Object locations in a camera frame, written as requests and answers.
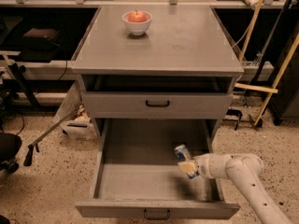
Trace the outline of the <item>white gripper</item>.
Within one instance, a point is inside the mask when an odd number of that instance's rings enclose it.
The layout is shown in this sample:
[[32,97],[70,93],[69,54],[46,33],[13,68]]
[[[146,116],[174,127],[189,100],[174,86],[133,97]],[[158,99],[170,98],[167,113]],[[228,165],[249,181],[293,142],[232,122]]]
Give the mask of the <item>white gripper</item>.
[[189,175],[194,175],[198,171],[199,175],[205,178],[213,179],[216,177],[217,161],[214,154],[196,156],[194,162],[181,161],[178,163],[178,168]]

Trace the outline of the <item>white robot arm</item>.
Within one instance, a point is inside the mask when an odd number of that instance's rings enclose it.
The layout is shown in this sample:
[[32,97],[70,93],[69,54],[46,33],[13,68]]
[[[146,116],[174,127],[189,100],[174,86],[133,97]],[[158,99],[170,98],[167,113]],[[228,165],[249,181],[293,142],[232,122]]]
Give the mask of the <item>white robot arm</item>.
[[260,181],[263,161],[253,154],[177,154],[178,168],[189,177],[229,179],[248,201],[262,224],[292,224]]

